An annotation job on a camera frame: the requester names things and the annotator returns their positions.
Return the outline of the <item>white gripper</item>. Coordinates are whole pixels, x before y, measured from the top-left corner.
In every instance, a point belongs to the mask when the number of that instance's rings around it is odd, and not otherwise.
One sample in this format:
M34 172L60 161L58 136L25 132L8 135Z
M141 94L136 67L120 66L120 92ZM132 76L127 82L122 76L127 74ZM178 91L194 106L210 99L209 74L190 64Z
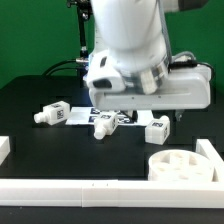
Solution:
M100 110L175 110L180 121L184 109L203 109L210 104L211 70L206 66L162 71L154 77L151 71L122 76L121 92L99 92L89 89L94 107ZM138 120L137 111L132 121Z

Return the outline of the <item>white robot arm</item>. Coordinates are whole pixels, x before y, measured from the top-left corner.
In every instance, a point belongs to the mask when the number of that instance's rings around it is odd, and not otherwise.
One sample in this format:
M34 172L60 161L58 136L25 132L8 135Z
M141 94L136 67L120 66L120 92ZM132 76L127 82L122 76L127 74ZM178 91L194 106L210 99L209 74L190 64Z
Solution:
M209 0L90 0L103 50L87 74L100 110L186 110L210 104L211 70L186 51L173 55L167 12L205 6Z

